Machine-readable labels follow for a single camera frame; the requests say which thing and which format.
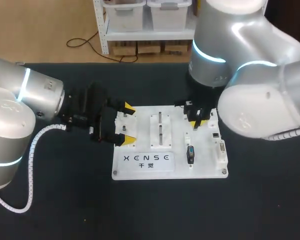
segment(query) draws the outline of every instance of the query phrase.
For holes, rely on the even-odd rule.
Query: sticker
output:
[[[118,172],[174,172],[172,152],[127,152],[118,155]]]

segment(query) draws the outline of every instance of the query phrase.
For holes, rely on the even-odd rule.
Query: black tabletop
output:
[[[100,81],[133,106],[187,98],[187,64],[27,64],[65,88]],[[114,126],[116,113],[107,112]],[[38,121],[34,134],[51,122]],[[300,137],[265,141],[220,123],[229,177],[114,181],[113,146],[86,131],[50,131],[34,156],[34,199],[24,214],[0,205],[0,239],[300,239]],[[28,198],[25,156],[0,196],[15,208]]]

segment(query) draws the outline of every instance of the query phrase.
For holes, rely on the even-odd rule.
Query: floor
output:
[[[98,56],[88,45],[80,48],[66,46],[67,40],[87,39],[96,31],[92,0],[0,0],[0,58],[11,62],[113,62]],[[101,52],[98,37],[91,43]],[[141,56],[138,62],[188,60],[189,54],[159,55]]]

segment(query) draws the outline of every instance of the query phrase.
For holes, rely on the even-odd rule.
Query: white plastic box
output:
[[[154,31],[183,31],[192,0],[147,0]]]
[[[131,4],[103,3],[109,17],[109,27],[113,32],[137,32],[143,30],[143,12],[146,0],[136,0]]]

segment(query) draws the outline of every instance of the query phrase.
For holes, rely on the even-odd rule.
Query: white spiral cable wrap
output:
[[[275,134],[269,137],[265,137],[264,139],[268,141],[278,141],[278,140],[290,139],[297,136],[300,136],[300,128]]]
[[[41,131],[39,131],[32,143],[31,143],[31,147],[30,147],[30,152],[29,152],[29,160],[28,160],[28,180],[29,180],[29,195],[28,195],[28,202],[26,203],[26,206],[22,209],[16,209],[10,205],[8,205],[6,202],[4,202],[1,198],[0,198],[0,204],[2,206],[4,206],[6,209],[10,210],[11,212],[17,213],[17,214],[23,214],[26,211],[28,211],[31,207],[32,204],[32,200],[34,197],[34,175],[33,175],[33,166],[34,166],[34,155],[35,155],[35,149],[36,149],[36,145],[37,142],[39,140],[39,138],[46,132],[52,130],[52,129],[60,129],[60,130],[66,130],[66,126],[62,125],[62,124],[52,124],[49,126],[46,126],[45,128],[43,128]]]

